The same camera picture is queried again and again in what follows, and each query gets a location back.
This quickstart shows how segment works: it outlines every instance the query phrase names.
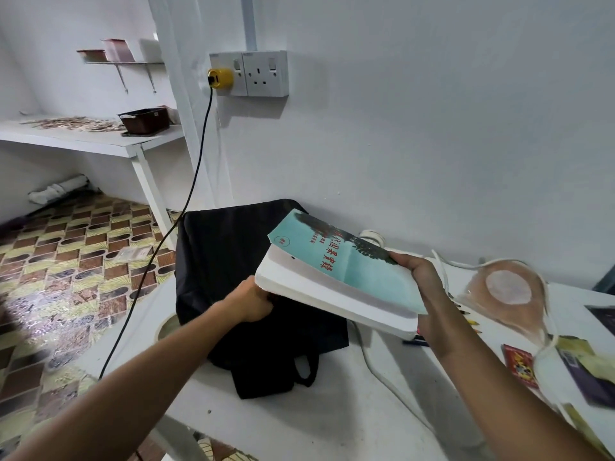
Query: white table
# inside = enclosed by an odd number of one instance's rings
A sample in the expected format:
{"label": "white table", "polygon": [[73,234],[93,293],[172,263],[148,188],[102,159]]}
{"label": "white table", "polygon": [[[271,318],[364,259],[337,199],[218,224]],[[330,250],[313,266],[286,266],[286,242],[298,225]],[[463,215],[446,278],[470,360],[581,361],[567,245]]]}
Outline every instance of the white table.
{"label": "white table", "polygon": [[[453,293],[461,291],[472,276],[470,271],[449,266],[447,272]],[[557,284],[551,284],[549,291],[559,333],[588,339],[598,353],[613,352],[615,336],[584,307],[612,305],[613,296]],[[144,301],[135,310],[108,371],[154,342],[159,327],[174,314],[175,282],[166,281]],[[481,338],[501,358],[502,343],[533,353],[537,350],[502,325],[474,313],[470,317],[480,323]],[[119,327],[83,354],[77,365],[97,376]],[[399,338],[362,328],[374,365],[418,403],[439,441],[371,375],[354,331],[350,332],[348,348],[320,357],[318,377],[311,388],[296,385],[283,395],[242,401],[229,372],[203,365],[181,390],[154,433],[177,461],[202,459],[189,446],[183,425],[262,461],[489,458],[488,450],[480,446],[481,433],[430,349],[402,345]],[[540,365],[560,402],[573,403],[615,453],[615,411],[589,406],[555,352]]]}
{"label": "white table", "polygon": [[[167,142],[182,139],[184,133],[181,125],[172,125],[156,136],[123,137],[120,131],[108,133],[91,133],[88,131],[70,131],[66,129],[39,129],[33,125],[22,124],[27,121],[57,118],[56,116],[38,115],[23,117],[19,120],[0,122],[0,141],[34,144],[36,146],[56,147],[58,149],[79,150],[92,154],[114,155],[129,158],[135,169],[136,177],[143,188],[154,217],[162,234],[173,226],[164,206],[162,195],[145,159],[144,152]],[[171,233],[167,238],[167,247],[175,250],[177,236]]]}

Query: wall switch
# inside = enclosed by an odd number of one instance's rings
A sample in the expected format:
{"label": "wall switch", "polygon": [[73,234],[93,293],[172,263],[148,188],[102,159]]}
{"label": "wall switch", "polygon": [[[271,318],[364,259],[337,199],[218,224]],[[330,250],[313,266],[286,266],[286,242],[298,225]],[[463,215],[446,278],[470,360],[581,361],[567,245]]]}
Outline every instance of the wall switch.
{"label": "wall switch", "polygon": [[243,52],[242,56],[249,97],[286,97],[288,95],[286,51]]}
{"label": "wall switch", "polygon": [[230,89],[217,89],[218,95],[248,95],[243,71],[242,52],[211,53],[209,61],[212,68],[227,68],[233,71],[233,87]]}

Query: floor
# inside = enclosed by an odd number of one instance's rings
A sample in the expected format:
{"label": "floor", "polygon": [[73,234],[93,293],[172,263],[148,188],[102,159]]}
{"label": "floor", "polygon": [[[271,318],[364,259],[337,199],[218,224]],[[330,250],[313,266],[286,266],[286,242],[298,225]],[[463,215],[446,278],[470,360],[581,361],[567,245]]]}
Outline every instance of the floor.
{"label": "floor", "polygon": [[[169,211],[172,218],[177,212]],[[95,384],[71,365],[141,298],[173,275],[175,253],[114,260],[122,247],[154,246],[162,235],[146,205],[85,193],[0,234],[0,460]],[[203,434],[212,460],[254,460]],[[142,445],[146,461],[164,453]]]}

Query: white shelf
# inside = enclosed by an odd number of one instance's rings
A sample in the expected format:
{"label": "white shelf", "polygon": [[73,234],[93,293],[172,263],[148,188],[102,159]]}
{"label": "white shelf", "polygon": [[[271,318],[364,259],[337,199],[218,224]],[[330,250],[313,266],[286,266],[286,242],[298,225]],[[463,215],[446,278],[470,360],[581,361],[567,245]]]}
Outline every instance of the white shelf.
{"label": "white shelf", "polygon": [[22,124],[54,116],[28,116],[19,120],[0,122],[0,141],[21,142],[36,146],[56,147],[58,149],[79,150],[92,154],[115,155],[131,158],[136,156],[136,148],[150,150],[167,142],[181,139],[184,132],[181,125],[171,127],[156,136],[123,137],[121,131],[91,133],[88,131],[69,131],[66,129],[40,129],[33,125]]}

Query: hand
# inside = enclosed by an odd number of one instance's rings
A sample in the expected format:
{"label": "hand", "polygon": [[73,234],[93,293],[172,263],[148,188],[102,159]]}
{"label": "hand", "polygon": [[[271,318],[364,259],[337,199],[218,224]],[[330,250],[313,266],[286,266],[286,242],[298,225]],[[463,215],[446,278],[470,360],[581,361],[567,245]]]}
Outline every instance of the hand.
{"label": "hand", "polygon": [[469,329],[473,334],[472,327],[447,296],[433,263],[413,255],[394,252],[389,252],[389,255],[394,261],[412,272],[419,287],[428,314],[419,315],[421,335],[427,340],[438,359],[447,356],[453,350],[450,343],[450,331]]}
{"label": "hand", "polygon": [[223,301],[237,314],[240,322],[256,322],[267,317],[273,305],[267,299],[268,293],[254,283],[254,275],[243,280]]}

